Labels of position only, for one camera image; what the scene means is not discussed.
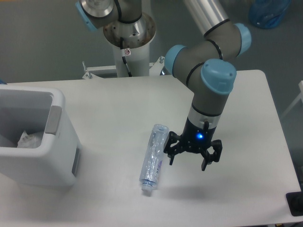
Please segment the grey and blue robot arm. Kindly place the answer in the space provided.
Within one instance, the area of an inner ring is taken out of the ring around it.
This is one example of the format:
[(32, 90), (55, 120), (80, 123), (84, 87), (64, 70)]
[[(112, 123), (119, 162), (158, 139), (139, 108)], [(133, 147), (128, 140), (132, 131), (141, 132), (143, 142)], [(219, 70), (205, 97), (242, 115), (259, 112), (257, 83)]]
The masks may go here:
[[(200, 154), (205, 170), (220, 160), (223, 148), (212, 137), (236, 77), (230, 60), (249, 49), (251, 34), (243, 24), (233, 24), (217, 0), (187, 0), (185, 5), (204, 41), (193, 48), (175, 45), (165, 55), (166, 70), (194, 96), (182, 134), (169, 133), (164, 153), (170, 160), (182, 152)], [(90, 30), (103, 29), (119, 77), (149, 75), (148, 45), (156, 29), (140, 0), (79, 0), (75, 6)]]

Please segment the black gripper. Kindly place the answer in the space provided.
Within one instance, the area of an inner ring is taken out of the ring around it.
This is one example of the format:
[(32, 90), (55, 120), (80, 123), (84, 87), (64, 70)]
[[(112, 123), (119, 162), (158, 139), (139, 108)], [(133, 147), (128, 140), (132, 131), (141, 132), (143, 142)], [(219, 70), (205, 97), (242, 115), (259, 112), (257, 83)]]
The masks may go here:
[[(184, 151), (194, 154), (201, 153), (204, 158), (201, 164), (202, 171), (206, 169), (207, 165), (219, 162), (223, 146), (221, 140), (212, 141), (215, 130), (216, 127), (205, 131), (187, 119), (181, 135), (170, 131), (164, 146), (164, 153), (169, 158), (169, 165), (173, 165), (175, 156)], [(210, 147), (214, 150), (212, 154), (207, 150)]]

